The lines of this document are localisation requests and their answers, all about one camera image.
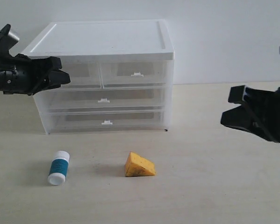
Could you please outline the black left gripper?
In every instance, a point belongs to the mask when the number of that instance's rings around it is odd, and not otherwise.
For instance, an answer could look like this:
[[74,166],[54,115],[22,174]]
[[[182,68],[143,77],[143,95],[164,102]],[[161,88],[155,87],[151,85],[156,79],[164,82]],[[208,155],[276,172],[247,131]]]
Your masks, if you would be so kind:
[[60,69],[61,59],[54,56],[35,59],[23,55],[0,57],[0,91],[34,95],[60,88],[71,82],[69,74]]

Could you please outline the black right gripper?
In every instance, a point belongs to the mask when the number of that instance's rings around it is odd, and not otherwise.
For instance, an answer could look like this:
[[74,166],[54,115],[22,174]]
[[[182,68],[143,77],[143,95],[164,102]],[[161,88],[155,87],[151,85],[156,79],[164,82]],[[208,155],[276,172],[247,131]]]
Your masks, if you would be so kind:
[[246,104],[247,110],[240,105],[224,111],[221,125],[280,143],[280,87],[275,91],[266,91],[246,85],[233,86],[228,102]]

